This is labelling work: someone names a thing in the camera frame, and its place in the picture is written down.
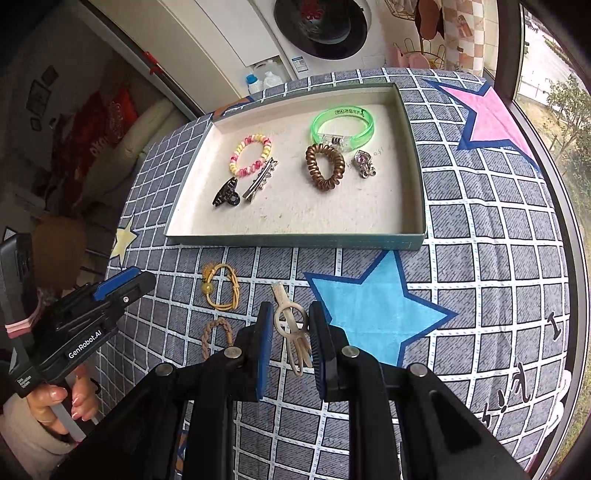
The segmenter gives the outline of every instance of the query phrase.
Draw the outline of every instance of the screw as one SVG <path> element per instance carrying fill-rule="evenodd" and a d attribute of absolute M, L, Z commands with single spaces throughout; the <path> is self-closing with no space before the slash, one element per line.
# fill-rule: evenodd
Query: screw
<path fill-rule="evenodd" d="M 356 346 L 347 345 L 341 349 L 341 353 L 349 358 L 357 358 L 359 356 L 359 349 Z"/>
<path fill-rule="evenodd" d="M 171 364 L 159 364 L 156 367 L 156 375 L 159 377 L 167 377 L 169 376 L 174 370 L 174 366 Z"/>
<path fill-rule="evenodd" d="M 229 346 L 223 351 L 223 354 L 228 358 L 238 358 L 242 355 L 242 349 L 237 346 Z"/>
<path fill-rule="evenodd" d="M 410 372 L 417 377 L 425 377 L 429 370 L 423 364 L 412 364 L 410 367 Z"/>

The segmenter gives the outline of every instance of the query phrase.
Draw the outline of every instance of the pink and yellow beaded bracelet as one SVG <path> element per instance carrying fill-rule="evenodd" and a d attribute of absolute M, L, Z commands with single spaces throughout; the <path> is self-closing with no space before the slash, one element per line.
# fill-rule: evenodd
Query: pink and yellow beaded bracelet
<path fill-rule="evenodd" d="M 249 167 L 238 169 L 238 167 L 236 166 L 236 162 L 238 161 L 238 157 L 240 156 L 240 153 L 242 152 L 242 150 L 244 150 L 244 148 L 247 145 L 250 145 L 253 142 L 258 142 L 258 143 L 263 144 L 262 154 L 261 154 L 260 158 L 256 162 L 254 162 L 252 165 L 250 165 Z M 269 158 L 270 154 L 271 154 L 271 139 L 270 138 L 268 138 L 262 134 L 249 135 L 242 142 L 240 142 L 240 144 L 236 147 L 236 150 L 234 151 L 234 153 L 230 157 L 230 172 L 235 177 L 246 177 L 247 175 L 250 175 L 251 173 L 254 173 L 259 168 L 261 168 L 267 162 L 267 159 Z"/>

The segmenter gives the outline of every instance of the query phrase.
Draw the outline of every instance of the washing machine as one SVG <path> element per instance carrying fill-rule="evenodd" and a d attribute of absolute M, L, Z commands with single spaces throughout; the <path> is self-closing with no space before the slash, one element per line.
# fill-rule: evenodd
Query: washing machine
<path fill-rule="evenodd" d="M 251 4 L 296 79 L 385 66 L 390 49 L 378 1 L 251 0 Z"/>

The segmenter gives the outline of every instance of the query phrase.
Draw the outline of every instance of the green plastic wristband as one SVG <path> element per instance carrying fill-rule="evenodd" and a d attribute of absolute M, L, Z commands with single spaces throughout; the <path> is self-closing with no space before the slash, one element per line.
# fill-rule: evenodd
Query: green plastic wristband
<path fill-rule="evenodd" d="M 341 116 L 352 116 L 363 120 L 367 127 L 360 134 L 353 137 L 344 137 L 342 135 L 321 134 L 318 132 L 320 127 L 333 118 Z M 371 114 L 358 106 L 340 106 L 336 108 L 329 108 L 328 110 L 318 114 L 310 127 L 312 133 L 312 140 L 316 144 L 329 144 L 333 147 L 345 151 L 356 150 L 365 145 L 374 135 L 374 119 Z"/>

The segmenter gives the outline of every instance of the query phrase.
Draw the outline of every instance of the white bottle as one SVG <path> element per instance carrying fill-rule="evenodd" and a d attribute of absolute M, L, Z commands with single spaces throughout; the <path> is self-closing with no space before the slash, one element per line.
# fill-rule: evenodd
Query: white bottle
<path fill-rule="evenodd" d="M 265 80 L 265 72 L 273 72 L 275 75 L 281 77 L 281 80 L 283 80 L 285 78 L 284 74 L 287 74 L 287 71 L 283 72 L 282 69 L 285 69 L 283 65 L 279 66 L 275 60 L 269 59 L 257 64 L 254 67 L 254 74 L 258 79 Z"/>
<path fill-rule="evenodd" d="M 265 72 L 265 79 L 262 81 L 262 87 L 264 89 L 276 87 L 277 85 L 283 85 L 283 80 L 279 75 L 275 75 L 273 72 Z"/>
<path fill-rule="evenodd" d="M 252 73 L 246 77 L 246 83 L 248 84 L 248 93 L 251 95 L 262 90 L 262 82 Z"/>

